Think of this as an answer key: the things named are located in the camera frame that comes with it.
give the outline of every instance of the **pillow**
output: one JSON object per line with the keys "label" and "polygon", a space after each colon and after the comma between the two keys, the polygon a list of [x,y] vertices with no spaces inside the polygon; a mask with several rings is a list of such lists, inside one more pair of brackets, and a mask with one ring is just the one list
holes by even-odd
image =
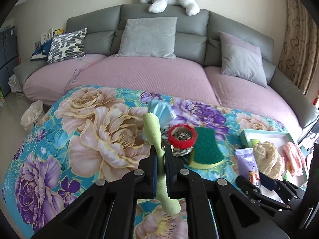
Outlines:
{"label": "pillow", "polygon": [[52,39],[47,63],[51,64],[84,56],[84,38],[86,34],[87,28],[83,28],[72,33],[54,37]]}
{"label": "pillow", "polygon": [[128,19],[115,56],[175,59],[176,23],[177,17]]}
{"label": "pillow", "polygon": [[221,74],[239,77],[267,87],[260,48],[228,33],[221,39]]}

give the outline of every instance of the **sofa armrest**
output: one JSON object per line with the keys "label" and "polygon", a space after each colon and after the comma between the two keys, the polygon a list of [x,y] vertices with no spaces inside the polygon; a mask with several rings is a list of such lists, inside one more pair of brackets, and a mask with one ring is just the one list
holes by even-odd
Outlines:
{"label": "sofa armrest", "polygon": [[276,67],[269,84],[291,107],[296,114],[301,128],[306,128],[319,116],[318,109],[308,98]]}
{"label": "sofa armrest", "polygon": [[28,61],[23,62],[22,64],[15,67],[13,71],[16,74],[19,83],[21,85],[24,85],[24,83],[30,77],[30,75],[32,75],[45,65],[47,65],[46,60]]}

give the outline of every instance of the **metal screw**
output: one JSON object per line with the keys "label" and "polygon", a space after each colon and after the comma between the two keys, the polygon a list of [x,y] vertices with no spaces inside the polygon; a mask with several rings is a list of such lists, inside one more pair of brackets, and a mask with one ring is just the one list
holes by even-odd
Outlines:
{"label": "metal screw", "polygon": [[134,171],[134,174],[135,174],[136,176],[141,176],[141,175],[144,174],[144,171],[143,171],[142,169],[136,169],[136,170]]}
{"label": "metal screw", "polygon": [[182,175],[188,175],[189,174],[189,170],[188,169],[181,169],[180,170],[180,173],[182,174]]}
{"label": "metal screw", "polygon": [[225,179],[218,179],[218,180],[217,180],[217,183],[218,183],[219,185],[221,185],[221,186],[225,186],[225,185],[227,185],[227,180],[225,180]]}
{"label": "metal screw", "polygon": [[105,185],[105,180],[104,179],[97,179],[95,181],[95,185],[99,186],[99,187],[103,187]]}

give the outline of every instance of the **tile floor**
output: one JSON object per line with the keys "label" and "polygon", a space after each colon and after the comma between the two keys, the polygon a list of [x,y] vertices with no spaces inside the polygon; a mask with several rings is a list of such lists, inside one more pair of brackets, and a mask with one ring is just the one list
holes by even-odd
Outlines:
{"label": "tile floor", "polygon": [[[9,93],[5,100],[7,105],[0,110],[0,184],[13,155],[29,133],[20,124],[23,113],[30,106],[29,102],[24,96],[14,93]],[[0,197],[0,208],[18,236],[24,239],[25,237],[10,217],[2,197]]]}

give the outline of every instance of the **beige scrunchie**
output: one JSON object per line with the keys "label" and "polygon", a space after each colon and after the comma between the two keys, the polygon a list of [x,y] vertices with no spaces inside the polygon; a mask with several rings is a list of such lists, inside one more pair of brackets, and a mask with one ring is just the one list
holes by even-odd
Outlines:
{"label": "beige scrunchie", "polygon": [[281,178],[281,158],[272,142],[257,143],[254,145],[254,157],[258,170],[272,179]]}

